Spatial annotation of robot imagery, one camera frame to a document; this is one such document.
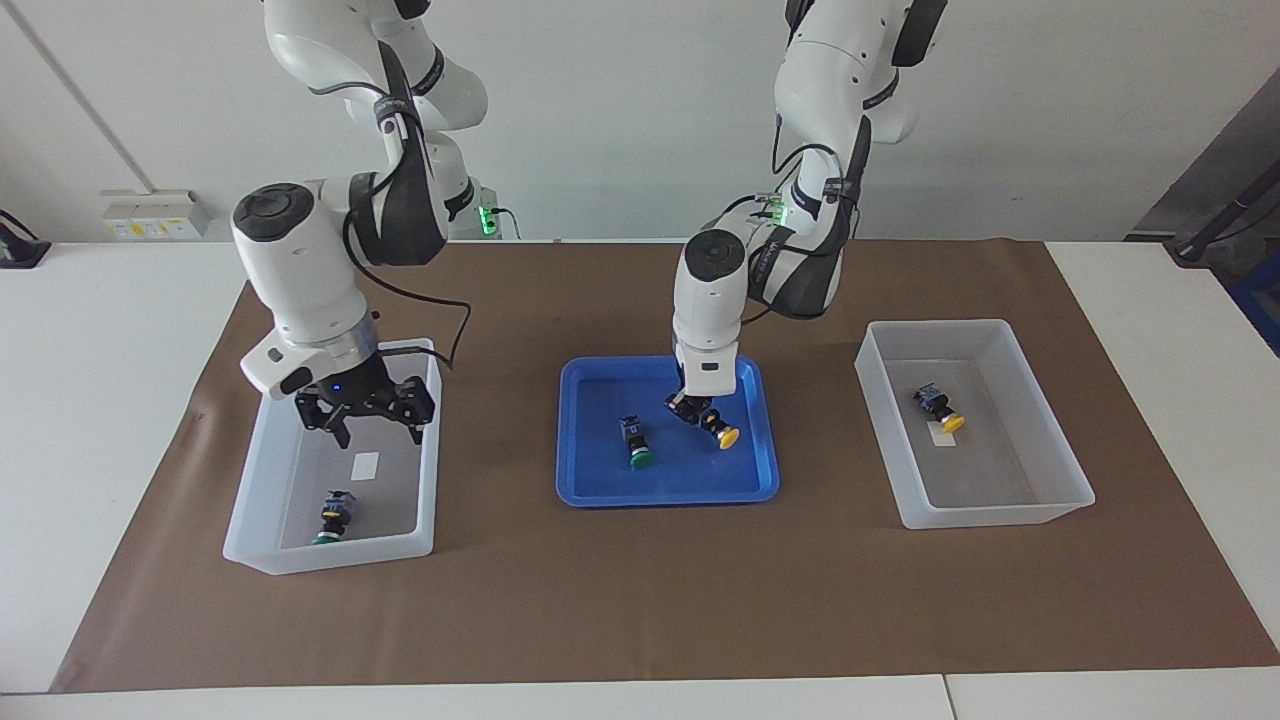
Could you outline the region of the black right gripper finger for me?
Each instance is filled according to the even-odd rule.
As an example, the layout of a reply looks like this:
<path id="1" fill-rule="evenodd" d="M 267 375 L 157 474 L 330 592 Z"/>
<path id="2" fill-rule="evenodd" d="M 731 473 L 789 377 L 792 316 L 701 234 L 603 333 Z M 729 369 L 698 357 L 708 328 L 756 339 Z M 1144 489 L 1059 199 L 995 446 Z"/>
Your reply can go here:
<path id="1" fill-rule="evenodd" d="M 424 378 L 408 378 L 396 384 L 396 421 L 408 430 L 416 446 L 422 443 L 435 413 L 436 404 Z"/>
<path id="2" fill-rule="evenodd" d="M 349 447 L 351 434 L 346 425 L 351 410 L 348 404 L 326 406 L 319 392 L 298 392 L 296 409 L 306 430 L 323 430 L 334 438 L 339 448 Z"/>

